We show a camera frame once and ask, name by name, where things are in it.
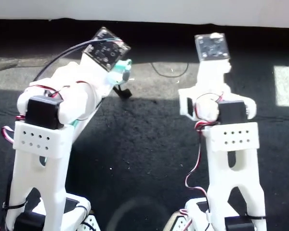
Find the black cable tie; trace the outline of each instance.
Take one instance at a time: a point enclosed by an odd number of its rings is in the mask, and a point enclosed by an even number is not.
[[[254,216],[248,215],[247,213],[245,213],[245,215],[252,220],[265,220],[266,219],[266,216],[254,217]]]
[[[24,207],[26,204],[28,203],[28,201],[25,201],[24,203],[20,204],[20,205],[14,205],[14,206],[8,206],[6,205],[6,203],[4,202],[2,205],[2,209],[3,210],[10,210],[10,209],[18,209],[18,208],[22,208]]]

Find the teal plastic part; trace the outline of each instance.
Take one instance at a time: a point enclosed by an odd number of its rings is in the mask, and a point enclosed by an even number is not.
[[[132,64],[132,61],[131,59],[128,59],[128,60],[119,60],[116,65],[114,66],[114,68],[112,69],[112,71],[117,71],[117,72],[120,72],[120,73],[123,73],[123,71],[130,71],[131,69],[131,64]]]
[[[76,128],[78,123],[79,123],[79,120],[75,120],[73,123],[71,123],[71,125],[73,125]]]

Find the white wall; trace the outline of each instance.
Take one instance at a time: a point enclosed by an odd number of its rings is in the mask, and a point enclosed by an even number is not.
[[[289,27],[289,0],[0,0],[0,19]]]

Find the sunlight patch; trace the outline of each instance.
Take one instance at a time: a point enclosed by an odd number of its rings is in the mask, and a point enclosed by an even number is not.
[[[289,66],[274,66],[276,105],[289,107]]]

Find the floor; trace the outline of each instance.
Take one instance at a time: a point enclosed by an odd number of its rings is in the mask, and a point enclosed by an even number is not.
[[[254,120],[260,129],[259,171],[268,230],[289,231],[289,30],[0,21],[0,128],[13,127],[17,97],[41,66],[90,39],[101,26],[132,47],[127,58],[134,64],[126,87],[133,97],[121,101],[112,93],[104,101],[73,146],[66,189],[91,201],[102,230],[161,231],[174,211],[201,196],[184,187],[196,158],[197,134],[194,123],[179,115],[177,90],[196,81],[193,36],[217,31],[226,34],[232,56],[233,70],[226,82],[258,105]],[[77,53],[60,60],[46,76],[79,57]],[[0,135],[0,208],[13,155]],[[204,156],[192,181],[207,188],[207,170]],[[230,202],[244,212],[238,191]]]

